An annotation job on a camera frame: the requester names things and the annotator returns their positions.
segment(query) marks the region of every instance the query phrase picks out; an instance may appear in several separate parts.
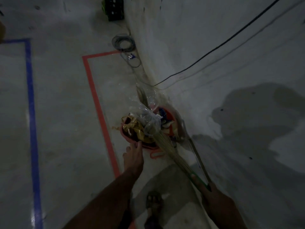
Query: foot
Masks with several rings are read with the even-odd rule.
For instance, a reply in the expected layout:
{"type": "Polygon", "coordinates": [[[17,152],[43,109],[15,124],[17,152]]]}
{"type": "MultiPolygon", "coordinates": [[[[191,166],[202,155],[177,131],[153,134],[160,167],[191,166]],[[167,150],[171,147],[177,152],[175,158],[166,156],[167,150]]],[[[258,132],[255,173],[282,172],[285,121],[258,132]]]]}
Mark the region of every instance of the foot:
{"type": "Polygon", "coordinates": [[[161,194],[157,191],[149,192],[146,198],[146,208],[148,214],[147,218],[150,218],[151,216],[155,216],[156,218],[158,218],[162,207],[163,199],[161,197],[161,194]]]}

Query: blue floor line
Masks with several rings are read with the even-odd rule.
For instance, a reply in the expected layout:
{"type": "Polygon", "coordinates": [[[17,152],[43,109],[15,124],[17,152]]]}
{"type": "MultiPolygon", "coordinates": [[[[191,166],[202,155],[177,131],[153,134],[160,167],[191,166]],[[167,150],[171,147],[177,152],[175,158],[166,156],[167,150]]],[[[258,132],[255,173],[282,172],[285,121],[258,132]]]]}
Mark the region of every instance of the blue floor line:
{"type": "Polygon", "coordinates": [[[30,116],[30,151],[31,151],[31,173],[34,195],[34,218],[35,229],[43,229],[41,199],[40,199],[40,179],[39,179],[39,160],[38,146],[36,134],[36,119],[35,119],[35,102],[34,102],[34,86],[33,86],[33,69],[31,59],[31,42],[30,39],[12,39],[4,40],[3,43],[24,43],[26,71],[27,71],[27,96],[29,102],[30,116]]]}

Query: forearm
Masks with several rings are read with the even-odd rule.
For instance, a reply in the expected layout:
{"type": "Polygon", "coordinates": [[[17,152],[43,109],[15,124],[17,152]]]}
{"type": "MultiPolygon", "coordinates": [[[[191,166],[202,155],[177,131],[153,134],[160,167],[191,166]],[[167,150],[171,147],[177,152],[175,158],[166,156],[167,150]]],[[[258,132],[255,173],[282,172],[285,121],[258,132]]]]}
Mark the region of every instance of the forearm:
{"type": "Polygon", "coordinates": [[[126,170],[79,212],[63,229],[117,228],[128,207],[135,176],[126,170]]]}

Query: wall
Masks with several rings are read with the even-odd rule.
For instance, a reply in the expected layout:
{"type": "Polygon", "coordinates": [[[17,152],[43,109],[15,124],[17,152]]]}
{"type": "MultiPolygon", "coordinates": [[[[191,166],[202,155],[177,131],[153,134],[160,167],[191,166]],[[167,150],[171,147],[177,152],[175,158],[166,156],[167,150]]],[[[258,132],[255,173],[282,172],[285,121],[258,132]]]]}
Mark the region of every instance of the wall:
{"type": "MultiPolygon", "coordinates": [[[[155,84],[273,1],[125,0],[125,17],[155,84]]],[[[158,85],[250,228],[305,228],[304,12],[304,0],[280,0],[222,48],[158,85]]]]}

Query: person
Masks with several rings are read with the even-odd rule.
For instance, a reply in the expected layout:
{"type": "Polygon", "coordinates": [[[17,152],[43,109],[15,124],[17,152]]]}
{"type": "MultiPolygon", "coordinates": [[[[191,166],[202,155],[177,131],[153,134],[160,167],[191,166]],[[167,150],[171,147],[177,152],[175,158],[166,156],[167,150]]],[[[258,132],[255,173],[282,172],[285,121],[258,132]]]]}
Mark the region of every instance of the person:
{"type": "MultiPolygon", "coordinates": [[[[129,201],[132,187],[143,171],[142,142],[136,147],[130,144],[126,148],[124,172],[109,184],[81,212],[75,215],[63,229],[113,229],[128,228],[131,220],[129,201]]],[[[246,225],[234,201],[219,191],[214,183],[209,183],[211,191],[192,176],[202,194],[202,204],[213,222],[219,229],[246,229],[246,225]]],[[[158,192],[148,193],[146,207],[148,218],[145,229],[162,229],[158,215],[163,200],[158,192]]]]}

